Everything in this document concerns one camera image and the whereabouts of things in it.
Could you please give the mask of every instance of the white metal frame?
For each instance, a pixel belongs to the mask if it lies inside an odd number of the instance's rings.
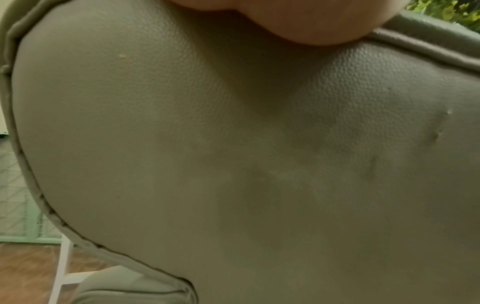
[[[66,236],[61,236],[60,256],[56,269],[55,281],[51,289],[48,304],[57,304],[63,285],[80,284],[96,271],[69,273],[69,263],[74,244]]]

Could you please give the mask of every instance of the wooden floor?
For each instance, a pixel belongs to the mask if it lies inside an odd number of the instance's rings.
[[[52,288],[60,246],[0,243],[0,303],[47,304]],[[71,272],[95,271],[110,267],[75,248]],[[64,286],[58,304],[67,304],[76,286]]]

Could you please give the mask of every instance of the human skin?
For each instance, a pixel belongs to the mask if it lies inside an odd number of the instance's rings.
[[[172,0],[202,11],[236,10],[285,39],[334,45],[361,38],[409,0]]]

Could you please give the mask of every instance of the textured leather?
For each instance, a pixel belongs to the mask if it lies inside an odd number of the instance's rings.
[[[98,271],[84,280],[71,304],[176,304],[186,295],[173,286],[145,275],[115,266]]]
[[[43,1],[2,106],[62,232],[188,302],[474,304],[480,38],[419,18],[313,48],[234,13]]]

